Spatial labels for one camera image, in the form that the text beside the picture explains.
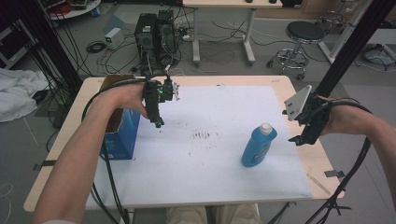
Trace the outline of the white-legged wooden desk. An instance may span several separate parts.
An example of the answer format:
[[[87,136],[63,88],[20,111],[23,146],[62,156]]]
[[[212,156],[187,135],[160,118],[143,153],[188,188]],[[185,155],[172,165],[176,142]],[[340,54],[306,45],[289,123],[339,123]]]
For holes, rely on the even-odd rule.
[[[250,37],[254,24],[255,13],[259,8],[282,8],[280,0],[182,0],[184,7],[191,7],[193,10],[193,40],[192,40],[192,61],[198,65],[201,61],[200,44],[198,37],[198,20],[202,14],[201,8],[238,8],[247,10],[247,29],[243,37],[242,44],[247,55],[247,62],[256,62]]]

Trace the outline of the black round stool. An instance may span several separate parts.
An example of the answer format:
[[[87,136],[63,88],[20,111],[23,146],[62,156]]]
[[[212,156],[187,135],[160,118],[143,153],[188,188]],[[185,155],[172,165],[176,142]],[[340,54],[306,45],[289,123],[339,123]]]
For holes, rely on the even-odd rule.
[[[308,21],[293,21],[286,27],[286,35],[295,42],[292,49],[279,50],[266,66],[271,68],[274,62],[281,65],[279,72],[282,75],[286,69],[299,70],[300,73],[296,76],[298,80],[304,79],[305,67],[308,65],[309,60],[307,56],[301,52],[302,45],[311,45],[320,43],[325,33],[314,23]]]

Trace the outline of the blue bottle with white cap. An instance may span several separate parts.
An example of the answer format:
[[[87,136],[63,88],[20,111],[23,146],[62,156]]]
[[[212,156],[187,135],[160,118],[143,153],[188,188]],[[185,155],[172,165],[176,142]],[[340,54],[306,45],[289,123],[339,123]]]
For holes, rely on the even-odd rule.
[[[253,167],[261,163],[276,137],[277,131],[269,123],[263,123],[255,128],[243,152],[242,164],[246,167]]]

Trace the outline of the person's left hand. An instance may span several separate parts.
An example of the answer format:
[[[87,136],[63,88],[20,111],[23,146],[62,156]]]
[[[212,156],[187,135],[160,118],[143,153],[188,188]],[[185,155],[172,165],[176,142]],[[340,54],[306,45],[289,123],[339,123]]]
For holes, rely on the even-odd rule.
[[[148,113],[143,105],[143,83],[127,84],[102,93],[112,108],[129,108],[138,111],[144,118]]]

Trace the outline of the blue cardboard box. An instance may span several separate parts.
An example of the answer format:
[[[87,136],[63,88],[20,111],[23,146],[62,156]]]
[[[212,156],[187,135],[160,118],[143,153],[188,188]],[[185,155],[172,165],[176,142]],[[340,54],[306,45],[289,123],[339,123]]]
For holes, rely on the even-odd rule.
[[[105,143],[110,160],[130,160],[141,114],[132,109],[117,108],[106,126]]]

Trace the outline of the round white table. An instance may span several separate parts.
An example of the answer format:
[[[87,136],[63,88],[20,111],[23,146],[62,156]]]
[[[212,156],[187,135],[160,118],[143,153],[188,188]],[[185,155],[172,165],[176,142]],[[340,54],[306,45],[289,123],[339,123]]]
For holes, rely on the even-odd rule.
[[[40,0],[40,3],[49,17],[55,21],[95,12],[101,0]]]

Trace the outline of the person's khaki trousers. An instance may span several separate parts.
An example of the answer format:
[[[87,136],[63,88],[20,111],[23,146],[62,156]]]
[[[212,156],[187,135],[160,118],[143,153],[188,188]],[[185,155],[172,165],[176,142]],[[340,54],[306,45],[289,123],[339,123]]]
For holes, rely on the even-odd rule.
[[[215,224],[263,224],[257,204],[227,204],[211,208]],[[169,207],[166,224],[208,224],[205,206]]]

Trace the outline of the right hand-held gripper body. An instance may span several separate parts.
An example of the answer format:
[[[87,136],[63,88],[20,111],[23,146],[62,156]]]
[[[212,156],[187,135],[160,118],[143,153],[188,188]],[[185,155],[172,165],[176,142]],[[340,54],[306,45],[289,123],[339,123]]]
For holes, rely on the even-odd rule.
[[[307,85],[297,91],[284,102],[289,121],[296,120],[304,129],[301,134],[311,137],[311,145],[314,145],[325,125],[329,121],[330,106],[319,99],[312,91],[312,86]]]

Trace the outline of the chrome chair base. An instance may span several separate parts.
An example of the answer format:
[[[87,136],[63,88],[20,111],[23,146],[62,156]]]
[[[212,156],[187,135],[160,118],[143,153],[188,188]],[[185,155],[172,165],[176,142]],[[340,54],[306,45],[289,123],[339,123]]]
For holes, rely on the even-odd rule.
[[[320,25],[322,23],[328,23],[331,27],[334,25],[342,27],[347,24],[347,18],[339,12],[327,11],[315,21],[315,25]]]

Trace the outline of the white power strip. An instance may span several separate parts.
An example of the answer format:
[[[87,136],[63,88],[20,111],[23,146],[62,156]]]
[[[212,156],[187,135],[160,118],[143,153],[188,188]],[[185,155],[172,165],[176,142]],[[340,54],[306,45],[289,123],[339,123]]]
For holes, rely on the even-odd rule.
[[[177,29],[177,36],[181,40],[188,40],[191,38],[189,30],[187,28],[181,27]]]

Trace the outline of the pale blue bundle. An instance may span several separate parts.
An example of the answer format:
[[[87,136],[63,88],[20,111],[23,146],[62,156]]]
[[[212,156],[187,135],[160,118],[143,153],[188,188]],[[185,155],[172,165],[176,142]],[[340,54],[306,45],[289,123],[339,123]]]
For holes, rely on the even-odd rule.
[[[370,62],[388,67],[396,64],[396,61],[391,58],[382,48],[370,48],[363,52],[363,58]]]

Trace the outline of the black computer tower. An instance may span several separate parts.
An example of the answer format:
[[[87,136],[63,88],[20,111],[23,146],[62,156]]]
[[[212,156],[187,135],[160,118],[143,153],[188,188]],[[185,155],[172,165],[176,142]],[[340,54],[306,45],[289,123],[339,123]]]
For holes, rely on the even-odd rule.
[[[160,10],[157,17],[157,26],[160,41],[160,60],[168,60],[170,65],[175,62],[174,53],[176,47],[176,32],[174,26],[174,11]]]
[[[151,77],[153,75],[154,65],[158,60],[156,19],[156,14],[142,13],[139,15],[134,30],[135,42],[140,58],[140,73],[145,77]]]

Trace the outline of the white metal stand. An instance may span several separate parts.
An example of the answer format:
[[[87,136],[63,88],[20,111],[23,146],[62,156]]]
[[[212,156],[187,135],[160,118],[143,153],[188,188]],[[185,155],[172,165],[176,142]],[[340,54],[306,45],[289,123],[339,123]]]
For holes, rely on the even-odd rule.
[[[373,0],[341,0],[340,5],[337,7],[335,12],[341,13],[345,3],[347,2],[355,2],[358,9],[353,15],[352,19],[351,20],[347,19],[347,24],[342,26],[344,30],[341,32],[338,40],[336,41],[332,49],[328,49],[328,47],[323,41],[318,43],[318,46],[320,47],[320,49],[322,50],[322,52],[324,53],[324,55],[326,56],[326,58],[330,63],[333,63],[335,61],[336,56],[340,52],[341,48],[345,45],[345,43],[347,42],[347,40],[349,39],[349,37],[357,27],[357,25],[359,24],[363,14],[366,12],[366,10],[373,2]]]

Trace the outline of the grey shelf unit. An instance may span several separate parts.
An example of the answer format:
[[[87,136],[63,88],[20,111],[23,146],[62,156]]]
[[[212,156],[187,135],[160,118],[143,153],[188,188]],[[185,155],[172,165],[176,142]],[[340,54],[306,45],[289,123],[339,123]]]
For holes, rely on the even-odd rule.
[[[31,35],[21,19],[0,21],[0,68],[9,69],[27,52]]]

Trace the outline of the small white box device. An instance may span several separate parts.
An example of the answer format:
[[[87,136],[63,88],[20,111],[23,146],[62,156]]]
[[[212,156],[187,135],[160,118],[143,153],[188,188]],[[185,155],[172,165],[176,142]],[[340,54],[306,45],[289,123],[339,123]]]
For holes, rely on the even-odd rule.
[[[116,49],[123,42],[121,28],[113,28],[105,35],[106,44],[110,49]]]

